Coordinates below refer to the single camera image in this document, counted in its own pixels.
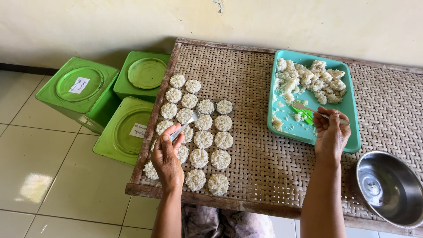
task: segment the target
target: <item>fork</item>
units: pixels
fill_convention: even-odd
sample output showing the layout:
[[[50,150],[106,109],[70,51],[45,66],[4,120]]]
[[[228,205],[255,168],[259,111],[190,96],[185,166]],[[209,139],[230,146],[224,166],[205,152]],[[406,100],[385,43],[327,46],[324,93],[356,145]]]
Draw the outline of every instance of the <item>fork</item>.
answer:
[[[173,132],[170,136],[169,139],[170,141],[172,141],[172,143],[176,140],[176,138],[178,137],[178,135],[181,133],[181,131],[187,127],[187,125],[191,122],[195,122],[198,120],[198,118],[200,117],[200,111],[198,110],[198,108],[192,113],[191,119],[189,119],[189,121],[187,121],[183,126],[181,126],[181,128],[175,132]]]
[[[324,118],[326,118],[326,119],[328,119],[328,120],[329,120],[329,116],[327,116],[327,115],[322,114],[322,113],[320,113],[320,112],[318,112],[318,111],[316,111],[316,110],[313,110],[313,109],[311,109],[311,108],[308,108],[308,107],[304,106],[304,104],[302,104],[302,103],[301,103],[301,102],[299,102],[298,100],[294,100],[294,101],[291,103],[291,105],[292,105],[293,107],[295,107],[296,109],[298,109],[298,110],[307,109],[307,110],[310,110],[310,111],[313,111],[313,112],[317,112],[317,113],[319,113],[322,117],[324,117]],[[346,120],[341,119],[341,118],[339,119],[339,123],[341,123],[342,125],[346,125],[346,126],[348,126],[348,125],[349,125],[349,122],[347,122]]]

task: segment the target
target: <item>paper label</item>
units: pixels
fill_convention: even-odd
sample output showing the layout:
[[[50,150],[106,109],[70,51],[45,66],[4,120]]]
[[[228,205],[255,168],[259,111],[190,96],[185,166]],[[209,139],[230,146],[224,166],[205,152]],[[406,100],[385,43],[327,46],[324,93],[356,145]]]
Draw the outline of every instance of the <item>paper label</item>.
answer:
[[[80,94],[82,90],[84,90],[85,86],[87,86],[89,78],[78,77],[75,81],[74,85],[69,90],[70,93]]]
[[[136,136],[136,137],[144,139],[146,129],[147,129],[147,126],[135,123],[134,127],[131,130],[131,133],[129,134],[131,136]]]

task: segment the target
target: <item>woven bamboo tray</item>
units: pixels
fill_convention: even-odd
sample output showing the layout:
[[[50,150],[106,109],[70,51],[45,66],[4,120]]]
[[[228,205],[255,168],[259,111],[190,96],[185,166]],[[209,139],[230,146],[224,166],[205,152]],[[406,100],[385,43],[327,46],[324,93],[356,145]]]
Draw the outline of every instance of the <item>woven bamboo tray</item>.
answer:
[[[201,42],[177,38],[166,74],[160,86],[126,193],[160,198],[161,185],[142,173],[151,156],[150,143],[157,137],[156,124],[163,118],[160,108],[169,79],[182,74],[201,82],[195,95],[217,101],[228,98],[234,103],[233,146],[227,151],[231,164],[217,170],[209,162],[203,168],[206,178],[223,173],[229,179],[225,196],[209,195],[203,189],[190,192],[184,186],[182,201],[217,208],[249,211],[299,219],[302,202],[315,162],[314,146],[272,134],[266,125],[267,104],[274,53],[276,50]],[[347,63],[357,103],[362,149],[342,156],[342,206],[346,226],[403,235],[422,236],[423,229],[400,229],[370,213],[352,197],[347,172],[353,162],[370,150],[384,150],[403,159],[423,180],[423,70],[318,55]],[[212,126],[209,130],[216,134]],[[190,152],[194,142],[187,143]],[[206,149],[211,154],[217,147]],[[189,160],[182,164],[190,171]]]

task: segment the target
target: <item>person's right hand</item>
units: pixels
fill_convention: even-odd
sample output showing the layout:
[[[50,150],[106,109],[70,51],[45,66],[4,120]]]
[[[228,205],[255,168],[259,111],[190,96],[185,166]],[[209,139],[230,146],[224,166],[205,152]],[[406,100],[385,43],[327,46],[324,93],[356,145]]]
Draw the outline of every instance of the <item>person's right hand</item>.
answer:
[[[151,162],[155,168],[159,180],[163,187],[163,192],[182,192],[184,184],[184,172],[182,171],[181,163],[179,162],[178,154],[181,144],[184,142],[185,135],[183,132],[179,134],[176,143],[172,145],[169,136],[181,128],[181,124],[170,126],[157,139],[151,155]]]
[[[339,119],[349,122],[348,117],[334,109],[319,107],[317,110],[322,114],[329,115],[329,120],[317,112],[313,114],[313,123],[317,129],[317,140],[314,145],[316,159],[334,158],[339,163],[342,151],[351,135],[350,127],[339,124]]]

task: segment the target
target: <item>turquoise plastic tray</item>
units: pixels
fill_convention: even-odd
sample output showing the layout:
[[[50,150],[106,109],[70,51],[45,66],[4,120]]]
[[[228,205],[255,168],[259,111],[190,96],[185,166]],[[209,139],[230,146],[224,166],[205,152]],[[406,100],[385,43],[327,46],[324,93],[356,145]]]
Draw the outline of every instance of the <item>turquoise plastic tray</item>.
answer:
[[[296,122],[294,119],[296,111],[294,111],[291,106],[285,103],[285,99],[280,96],[279,93],[273,90],[275,83],[276,63],[278,58],[292,60],[294,63],[303,64],[307,68],[311,66],[313,61],[321,60],[326,62],[326,69],[338,69],[345,72],[345,75],[342,77],[342,81],[346,85],[347,92],[343,96],[343,101],[339,104],[327,103],[326,105],[321,105],[317,102],[316,98],[314,97],[314,93],[310,92],[309,90],[306,90],[305,92],[301,93],[301,95],[294,94],[294,97],[295,99],[301,101],[308,100],[308,107],[310,108],[317,109],[319,106],[324,106],[325,108],[339,110],[345,115],[347,115],[348,119],[351,122],[351,136],[349,137],[344,152],[358,152],[361,148],[361,142],[360,132],[358,129],[357,109],[355,107],[354,91],[351,82],[351,74],[346,64],[331,59],[307,55],[289,50],[278,50],[276,52],[275,61],[273,62],[272,83],[270,85],[269,109],[267,114],[267,127],[269,128],[269,130],[274,134],[278,134],[283,137],[291,138],[297,141],[302,141],[308,144],[315,144],[316,142],[316,136],[313,134],[313,131],[315,129],[314,125],[308,125],[305,122]],[[275,102],[273,102],[273,95],[276,95],[277,98]],[[285,106],[282,108],[279,107],[277,105],[278,102],[282,102]],[[280,118],[283,122],[282,132],[275,130],[275,128],[273,128],[272,126],[273,111],[275,112],[275,115]]]

